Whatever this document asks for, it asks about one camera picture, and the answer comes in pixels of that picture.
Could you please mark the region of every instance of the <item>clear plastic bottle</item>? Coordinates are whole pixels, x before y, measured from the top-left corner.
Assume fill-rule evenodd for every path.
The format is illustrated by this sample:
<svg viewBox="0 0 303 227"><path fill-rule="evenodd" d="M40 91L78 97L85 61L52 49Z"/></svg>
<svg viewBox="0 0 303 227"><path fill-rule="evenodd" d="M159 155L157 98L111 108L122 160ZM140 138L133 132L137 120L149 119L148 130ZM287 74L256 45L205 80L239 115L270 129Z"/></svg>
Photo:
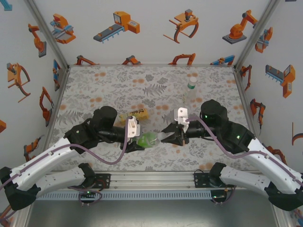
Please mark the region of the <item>clear plastic bottle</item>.
<svg viewBox="0 0 303 227"><path fill-rule="evenodd" d="M191 100L195 100L196 98L196 84L197 78L191 77L188 81L188 84L185 88L184 94L182 96L182 101L184 105L190 105Z"/></svg>
<svg viewBox="0 0 303 227"><path fill-rule="evenodd" d="M154 148L158 146L162 139L166 138L167 135L164 132L153 132L149 131L143 133L140 137L135 138L134 140L137 141L137 144L144 148Z"/></svg>

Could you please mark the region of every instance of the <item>gray floor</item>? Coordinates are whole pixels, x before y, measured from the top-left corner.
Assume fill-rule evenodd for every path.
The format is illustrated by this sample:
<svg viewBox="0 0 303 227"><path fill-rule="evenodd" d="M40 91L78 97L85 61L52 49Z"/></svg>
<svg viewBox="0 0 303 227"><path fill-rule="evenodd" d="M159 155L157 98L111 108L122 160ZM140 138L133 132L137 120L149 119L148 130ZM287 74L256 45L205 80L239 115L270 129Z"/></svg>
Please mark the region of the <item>gray floor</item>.
<svg viewBox="0 0 303 227"><path fill-rule="evenodd" d="M36 201L28 227L275 227L268 200L237 190L229 203L198 201Z"/></svg>

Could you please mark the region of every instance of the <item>patterned table surface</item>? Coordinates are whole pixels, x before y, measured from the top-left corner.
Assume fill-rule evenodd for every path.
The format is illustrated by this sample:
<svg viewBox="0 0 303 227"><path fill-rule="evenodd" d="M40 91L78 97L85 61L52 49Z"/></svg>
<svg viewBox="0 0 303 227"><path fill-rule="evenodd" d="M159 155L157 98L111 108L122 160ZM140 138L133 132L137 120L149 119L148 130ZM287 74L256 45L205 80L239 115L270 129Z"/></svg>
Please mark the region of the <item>patterned table surface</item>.
<svg viewBox="0 0 303 227"><path fill-rule="evenodd" d="M201 104L214 99L227 108L231 121L247 127L232 68L82 66L71 68L50 145L104 105L112 106L118 114L147 108L152 114L140 121L143 132L160 132L173 120L174 108L184 106L181 97L189 77L198 80L196 100L187 106L189 116L199 115ZM92 150L108 161L115 161L121 153L117 143L100 143ZM214 142L202 139L190 139L183 147L160 143L155 148L125 154L113 166L83 153L56 170L89 162L99 171L192 171L209 170L217 161L240 170L255 170L242 159L229 159Z"/></svg>

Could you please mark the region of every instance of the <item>floral tablecloth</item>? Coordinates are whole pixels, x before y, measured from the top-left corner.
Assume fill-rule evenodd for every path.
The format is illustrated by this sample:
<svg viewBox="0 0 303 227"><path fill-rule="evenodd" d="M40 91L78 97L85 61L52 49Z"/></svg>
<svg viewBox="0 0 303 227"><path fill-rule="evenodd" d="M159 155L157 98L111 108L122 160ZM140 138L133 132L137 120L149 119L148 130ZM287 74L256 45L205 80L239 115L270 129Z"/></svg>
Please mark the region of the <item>floral tablecloth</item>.
<svg viewBox="0 0 303 227"><path fill-rule="evenodd" d="M231 121L247 127L232 68L82 66L71 68L50 145L104 105L112 106L118 114L147 108L149 119L140 121L143 132L160 132L173 120L174 108L184 106L182 94L189 77L198 81L196 99L186 106L189 116L199 115L201 104L214 99L227 108ZM121 153L117 143L100 143L92 150L108 161L115 161ZM89 162L99 171L192 171L209 170L217 161L240 170L255 170L242 159L229 159L214 142L202 139L190 139L183 147L160 143L155 148L125 154L113 166L83 153L56 170Z"/></svg>

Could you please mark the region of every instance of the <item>orange dot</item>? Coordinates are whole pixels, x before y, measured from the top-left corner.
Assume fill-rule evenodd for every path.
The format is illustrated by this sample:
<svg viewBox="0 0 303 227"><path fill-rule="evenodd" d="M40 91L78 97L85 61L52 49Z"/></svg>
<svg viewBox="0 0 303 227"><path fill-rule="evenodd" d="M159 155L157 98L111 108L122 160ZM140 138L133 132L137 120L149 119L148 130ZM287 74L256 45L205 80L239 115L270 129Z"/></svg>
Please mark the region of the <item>orange dot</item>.
<svg viewBox="0 0 303 227"><path fill-rule="evenodd" d="M199 169L205 170L205 165L199 165Z"/></svg>
<svg viewBox="0 0 303 227"><path fill-rule="evenodd" d="M102 101L102 98L101 98L101 97L97 97L97 98L96 98L96 102L97 102L97 103L100 103L101 101Z"/></svg>
<svg viewBox="0 0 303 227"><path fill-rule="evenodd" d="M63 104L60 106L60 110L65 110L65 109L66 109L66 105Z"/></svg>
<svg viewBox="0 0 303 227"><path fill-rule="evenodd" d="M162 106L162 109L163 109L163 110L168 110L168 109L169 109L169 106L168 106L168 105L163 105L163 106Z"/></svg>
<svg viewBox="0 0 303 227"><path fill-rule="evenodd" d="M196 101L197 101L198 103L201 103L201 102L203 101L203 99L202 99L202 98L196 98Z"/></svg>
<svg viewBox="0 0 303 227"><path fill-rule="evenodd" d="M208 163L206 163L206 169L207 170L210 170L214 165L213 165L213 163L211 163L211 162L208 162Z"/></svg>
<svg viewBox="0 0 303 227"><path fill-rule="evenodd" d="M139 104L138 105L138 109L143 109L144 108L144 104Z"/></svg>

